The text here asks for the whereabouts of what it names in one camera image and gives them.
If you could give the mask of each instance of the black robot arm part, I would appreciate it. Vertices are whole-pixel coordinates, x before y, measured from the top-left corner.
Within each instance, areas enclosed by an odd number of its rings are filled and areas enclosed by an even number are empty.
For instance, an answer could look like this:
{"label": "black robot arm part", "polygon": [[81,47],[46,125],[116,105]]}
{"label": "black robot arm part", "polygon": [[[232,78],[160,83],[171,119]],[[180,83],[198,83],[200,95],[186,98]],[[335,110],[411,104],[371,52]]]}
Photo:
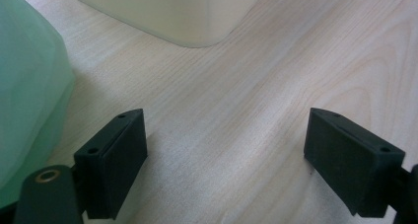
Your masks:
{"label": "black robot arm part", "polygon": [[2,224],[79,224],[115,219],[147,158],[142,110],[115,117],[74,154],[75,165],[29,175],[16,203],[0,210]]}
{"label": "black robot arm part", "polygon": [[418,223],[418,166],[401,168],[405,152],[348,118],[311,109],[305,158],[362,217],[384,217],[390,205],[394,223]]}

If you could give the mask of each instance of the screw hole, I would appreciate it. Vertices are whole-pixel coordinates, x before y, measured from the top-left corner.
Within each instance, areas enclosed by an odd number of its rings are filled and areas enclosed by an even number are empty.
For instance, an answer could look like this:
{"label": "screw hole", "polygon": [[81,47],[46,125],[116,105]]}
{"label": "screw hole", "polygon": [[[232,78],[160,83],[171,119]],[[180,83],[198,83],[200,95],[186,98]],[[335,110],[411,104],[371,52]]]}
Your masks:
{"label": "screw hole", "polygon": [[89,153],[89,154],[95,154],[97,152],[99,152],[99,149],[97,149],[97,148],[91,148],[87,151],[87,153]]}
{"label": "screw hole", "polygon": [[58,170],[47,170],[37,175],[35,181],[37,183],[48,183],[55,180],[59,176]]}

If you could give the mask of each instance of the wooden table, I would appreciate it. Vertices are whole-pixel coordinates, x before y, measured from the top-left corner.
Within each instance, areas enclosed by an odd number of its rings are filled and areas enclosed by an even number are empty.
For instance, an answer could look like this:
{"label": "wooden table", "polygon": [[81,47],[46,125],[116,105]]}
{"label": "wooden table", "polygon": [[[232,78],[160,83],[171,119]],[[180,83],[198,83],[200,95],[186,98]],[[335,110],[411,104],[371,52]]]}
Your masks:
{"label": "wooden table", "polygon": [[[77,0],[27,0],[76,75],[72,154],[143,108],[149,158],[116,223],[391,223],[352,217],[304,159],[310,108],[342,113],[418,163],[418,0],[259,0],[225,40],[184,48]],[[113,223],[110,220],[86,223]]]}

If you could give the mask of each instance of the black mechanical part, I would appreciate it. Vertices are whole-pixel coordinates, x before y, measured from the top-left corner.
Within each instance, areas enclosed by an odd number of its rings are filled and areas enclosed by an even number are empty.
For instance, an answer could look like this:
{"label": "black mechanical part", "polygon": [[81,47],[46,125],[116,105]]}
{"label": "black mechanical part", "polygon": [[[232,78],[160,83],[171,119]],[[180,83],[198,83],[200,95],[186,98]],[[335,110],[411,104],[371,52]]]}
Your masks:
{"label": "black mechanical part", "polygon": [[51,166],[28,176],[22,186],[15,224],[81,224],[70,168]]}
{"label": "black mechanical part", "polygon": [[311,109],[304,152],[353,215],[384,217],[391,205],[395,223],[417,223],[418,168],[401,168],[399,148],[338,113]]}
{"label": "black mechanical part", "polygon": [[118,115],[74,154],[89,218],[116,218],[146,158],[142,110]]}
{"label": "black mechanical part", "polygon": [[83,223],[115,219],[147,158],[142,110],[115,117],[75,154],[75,165],[51,166],[28,176],[20,199],[0,209],[0,223]]}

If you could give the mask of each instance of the light wood tabletop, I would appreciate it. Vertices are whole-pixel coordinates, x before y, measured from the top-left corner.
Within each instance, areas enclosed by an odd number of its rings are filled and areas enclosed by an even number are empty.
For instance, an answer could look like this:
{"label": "light wood tabletop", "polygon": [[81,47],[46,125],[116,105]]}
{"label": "light wood tabletop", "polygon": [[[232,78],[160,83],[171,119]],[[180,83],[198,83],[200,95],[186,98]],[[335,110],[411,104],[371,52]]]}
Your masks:
{"label": "light wood tabletop", "polygon": [[76,75],[73,153],[144,109],[149,157],[117,220],[391,223],[351,216],[304,159],[310,108],[338,112],[418,163],[418,0],[259,0],[220,43],[185,48],[77,0],[27,0],[61,33]]}

